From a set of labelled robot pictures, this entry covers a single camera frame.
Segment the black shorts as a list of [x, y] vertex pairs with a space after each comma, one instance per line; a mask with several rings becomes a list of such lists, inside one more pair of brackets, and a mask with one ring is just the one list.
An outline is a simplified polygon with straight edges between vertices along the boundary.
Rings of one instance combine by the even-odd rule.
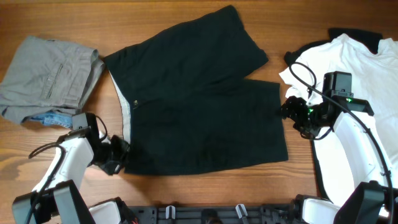
[[286, 161], [280, 85], [249, 78], [267, 61], [233, 6], [107, 56], [130, 106], [125, 171], [193, 175]]

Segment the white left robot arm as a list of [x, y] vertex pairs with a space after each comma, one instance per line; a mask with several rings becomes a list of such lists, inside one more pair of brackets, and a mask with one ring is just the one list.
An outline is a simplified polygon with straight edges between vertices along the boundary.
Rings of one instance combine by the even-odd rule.
[[12, 213], [16, 223], [46, 223], [60, 216], [62, 223], [137, 223], [138, 219], [119, 198], [88, 207], [79, 188], [86, 168], [96, 165], [108, 175], [117, 174], [126, 163], [128, 142], [113, 136], [107, 139], [89, 134], [66, 134], [56, 142], [34, 149], [33, 158], [54, 148], [56, 155], [34, 189], [15, 198]]

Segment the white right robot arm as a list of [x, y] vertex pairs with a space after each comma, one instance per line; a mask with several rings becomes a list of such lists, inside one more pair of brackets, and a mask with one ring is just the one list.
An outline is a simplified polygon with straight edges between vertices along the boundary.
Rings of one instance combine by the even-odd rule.
[[381, 210], [388, 213], [388, 223], [397, 223], [392, 168], [377, 134], [371, 131], [373, 111], [366, 100], [333, 96], [307, 106], [304, 99], [291, 96], [280, 113], [294, 121], [303, 138], [314, 140], [322, 127], [329, 126], [343, 146], [356, 188], [333, 214], [333, 223], [377, 223]]

